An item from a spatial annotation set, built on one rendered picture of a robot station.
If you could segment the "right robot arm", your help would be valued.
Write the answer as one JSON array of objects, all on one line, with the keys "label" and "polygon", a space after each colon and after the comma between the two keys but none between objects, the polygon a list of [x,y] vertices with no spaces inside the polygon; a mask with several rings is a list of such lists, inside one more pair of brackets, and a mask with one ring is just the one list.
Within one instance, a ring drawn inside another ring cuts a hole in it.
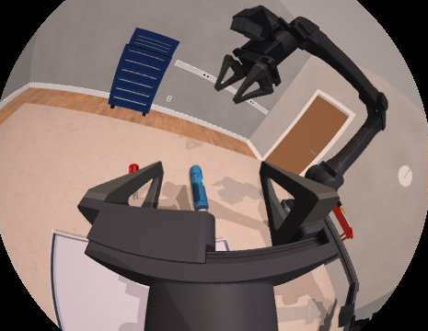
[{"label": "right robot arm", "polygon": [[319,30],[319,26],[305,17],[296,17],[288,24],[265,6],[254,6],[234,15],[230,29],[250,39],[241,49],[272,57],[276,63],[297,48],[305,50],[330,65],[363,95],[359,94],[359,98],[366,105],[368,114],[363,126],[335,156],[311,166],[305,173],[306,178],[337,192],[344,183],[343,175],[347,169],[376,134],[386,128],[386,96],[378,92],[358,66]]}]

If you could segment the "dark blue electric screwdriver barrel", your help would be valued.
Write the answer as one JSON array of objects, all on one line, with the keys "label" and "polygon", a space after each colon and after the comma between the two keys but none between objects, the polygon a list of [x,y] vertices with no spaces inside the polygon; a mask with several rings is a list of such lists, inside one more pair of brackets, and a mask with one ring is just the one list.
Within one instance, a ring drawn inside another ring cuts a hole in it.
[{"label": "dark blue electric screwdriver barrel", "polygon": [[193,165],[190,169],[190,174],[194,209],[196,211],[208,211],[209,205],[202,177],[202,169],[198,165]]}]

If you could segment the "red screwdriver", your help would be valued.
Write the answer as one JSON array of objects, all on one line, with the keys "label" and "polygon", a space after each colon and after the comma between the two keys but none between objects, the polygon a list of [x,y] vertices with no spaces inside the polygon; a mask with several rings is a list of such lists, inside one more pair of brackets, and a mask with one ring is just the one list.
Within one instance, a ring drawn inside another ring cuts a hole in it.
[{"label": "red screwdriver", "polygon": [[132,173],[132,172],[134,172],[134,171],[137,171],[139,169],[139,165],[137,165],[137,164],[131,164],[130,166],[129,166],[129,173]]}]

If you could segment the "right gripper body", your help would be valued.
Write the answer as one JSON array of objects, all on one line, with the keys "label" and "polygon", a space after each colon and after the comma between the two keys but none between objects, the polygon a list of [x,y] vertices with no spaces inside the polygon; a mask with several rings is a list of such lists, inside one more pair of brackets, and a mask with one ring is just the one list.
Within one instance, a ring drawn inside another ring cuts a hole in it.
[{"label": "right gripper body", "polygon": [[272,84],[278,86],[281,83],[281,78],[279,76],[277,65],[284,60],[283,58],[276,63],[272,57],[254,51],[235,48],[233,50],[233,53],[241,61],[242,64],[240,64],[239,61],[235,60],[246,77],[248,76],[249,71],[252,69],[253,65],[258,63],[266,68]]}]

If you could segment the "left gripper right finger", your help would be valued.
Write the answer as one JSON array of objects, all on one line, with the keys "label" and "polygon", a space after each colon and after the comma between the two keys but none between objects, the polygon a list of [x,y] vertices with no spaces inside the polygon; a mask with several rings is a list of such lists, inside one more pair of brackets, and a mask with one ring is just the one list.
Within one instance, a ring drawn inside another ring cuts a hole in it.
[{"label": "left gripper right finger", "polygon": [[[295,204],[288,215],[285,214],[275,194],[271,179],[295,198]],[[340,196],[334,188],[301,177],[265,161],[262,161],[260,165],[260,183],[268,215],[272,246],[286,244],[304,225],[324,221],[340,200]]]}]

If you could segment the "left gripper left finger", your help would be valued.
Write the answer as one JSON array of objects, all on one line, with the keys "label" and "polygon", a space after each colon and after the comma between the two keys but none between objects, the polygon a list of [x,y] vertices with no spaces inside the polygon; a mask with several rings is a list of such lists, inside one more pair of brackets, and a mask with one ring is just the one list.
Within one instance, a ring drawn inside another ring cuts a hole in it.
[{"label": "left gripper left finger", "polygon": [[157,208],[163,176],[162,162],[157,161],[130,174],[90,188],[84,197],[103,200],[108,203],[129,205],[130,196],[153,179],[141,207]]}]

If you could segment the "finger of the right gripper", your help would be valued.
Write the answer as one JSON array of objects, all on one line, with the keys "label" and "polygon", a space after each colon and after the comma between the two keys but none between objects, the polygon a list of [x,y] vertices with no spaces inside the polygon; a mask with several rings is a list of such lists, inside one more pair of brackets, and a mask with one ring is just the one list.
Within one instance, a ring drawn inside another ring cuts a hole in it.
[{"label": "finger of the right gripper", "polygon": [[[231,67],[231,69],[234,71],[234,75],[231,76],[228,80],[226,80],[225,82],[222,83],[226,72],[228,70],[228,68]],[[236,63],[235,59],[233,58],[232,55],[227,54],[223,60],[223,64],[221,67],[221,71],[220,74],[218,75],[218,78],[216,80],[216,83],[214,85],[214,88],[217,91],[220,91],[232,84],[234,84],[235,82],[245,78],[246,76],[243,74],[242,70],[240,69],[240,67],[238,66],[238,64]],[[221,84],[222,83],[222,84]]]},{"label": "finger of the right gripper", "polygon": [[[256,81],[258,81],[260,88],[242,96],[246,92],[246,90]],[[254,97],[270,95],[273,92],[274,91],[272,87],[272,82],[266,68],[263,65],[256,63],[254,64],[248,76],[236,92],[233,101],[236,104],[239,104]]]}]

